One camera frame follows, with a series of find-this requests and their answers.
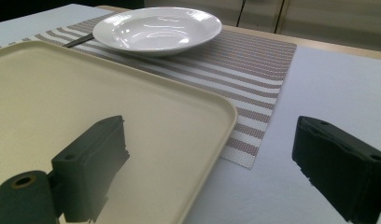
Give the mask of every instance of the cabinet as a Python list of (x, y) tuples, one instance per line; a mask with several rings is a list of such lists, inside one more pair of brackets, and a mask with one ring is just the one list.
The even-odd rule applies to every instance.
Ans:
[[(235, 26), (242, 0), (145, 0), (190, 7)], [(381, 0), (246, 0), (239, 27), (381, 51)]]

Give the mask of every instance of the white plate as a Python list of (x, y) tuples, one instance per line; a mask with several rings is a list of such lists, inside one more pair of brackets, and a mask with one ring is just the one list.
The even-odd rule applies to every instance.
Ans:
[(151, 7), (123, 12), (95, 25), (94, 38), (112, 49), (149, 56), (176, 54), (220, 33), (220, 20), (182, 7)]

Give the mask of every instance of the beige tray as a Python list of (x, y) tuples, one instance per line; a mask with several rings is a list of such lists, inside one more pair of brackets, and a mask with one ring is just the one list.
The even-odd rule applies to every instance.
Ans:
[(58, 152), (115, 115), (125, 119), (131, 157), (97, 223), (182, 222), (233, 129), (235, 108), (216, 94), (43, 42), (0, 49), (0, 184), (49, 172)]

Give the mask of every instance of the table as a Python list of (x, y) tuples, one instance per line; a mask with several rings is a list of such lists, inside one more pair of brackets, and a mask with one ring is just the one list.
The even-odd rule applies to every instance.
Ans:
[[(0, 45), (107, 14), (107, 9), (118, 10), (69, 5), (1, 22)], [(290, 157), (296, 120), (301, 115), (324, 119), (381, 150), (381, 52), (224, 29), (298, 48), (253, 168), (219, 159), (186, 223), (345, 223)]]

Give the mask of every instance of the placemat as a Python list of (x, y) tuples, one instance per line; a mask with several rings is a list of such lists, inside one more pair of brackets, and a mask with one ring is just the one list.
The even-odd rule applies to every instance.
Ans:
[[(114, 14), (50, 30), (9, 45), (42, 40), (61, 46), (91, 33), (97, 22)], [(296, 45), (222, 30), (216, 38), (199, 47), (164, 58), (118, 52), (96, 40), (76, 46), (74, 50), (227, 97), (237, 108), (238, 121), (221, 157), (251, 169)]]

